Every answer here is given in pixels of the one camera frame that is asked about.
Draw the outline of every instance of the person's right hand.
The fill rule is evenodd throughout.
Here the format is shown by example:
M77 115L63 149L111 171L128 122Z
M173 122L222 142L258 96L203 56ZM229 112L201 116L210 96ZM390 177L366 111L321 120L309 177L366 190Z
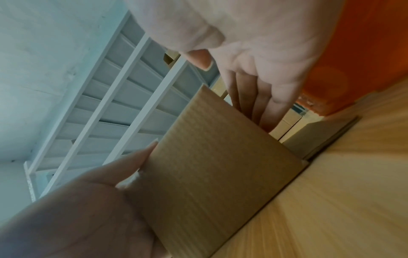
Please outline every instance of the person's right hand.
M158 43L202 69L212 55L233 106L269 132L298 98L344 0L127 2Z

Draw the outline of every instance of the person's left hand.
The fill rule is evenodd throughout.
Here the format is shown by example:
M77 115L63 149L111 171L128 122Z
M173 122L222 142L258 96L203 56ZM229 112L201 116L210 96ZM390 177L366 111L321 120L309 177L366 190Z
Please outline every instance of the person's left hand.
M89 171L20 212L0 229L0 257L170 257L115 188L156 145Z

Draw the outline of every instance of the ceiling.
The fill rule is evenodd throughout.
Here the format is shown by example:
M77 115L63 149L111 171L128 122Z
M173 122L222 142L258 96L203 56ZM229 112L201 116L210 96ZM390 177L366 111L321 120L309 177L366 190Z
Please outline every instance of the ceiling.
M24 160L117 0L0 1L0 161Z

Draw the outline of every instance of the orange bin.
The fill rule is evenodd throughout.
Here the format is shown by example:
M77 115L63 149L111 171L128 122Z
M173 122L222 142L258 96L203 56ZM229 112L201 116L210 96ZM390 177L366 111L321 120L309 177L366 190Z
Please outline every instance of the orange bin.
M329 115L408 74L408 1L349 0L298 103Z

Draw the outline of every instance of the brown cardboard box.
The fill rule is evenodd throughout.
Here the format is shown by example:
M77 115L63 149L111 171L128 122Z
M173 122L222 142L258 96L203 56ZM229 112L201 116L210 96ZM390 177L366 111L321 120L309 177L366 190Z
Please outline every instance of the brown cardboard box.
M151 154L130 200L174 258L208 258L304 167L202 87Z

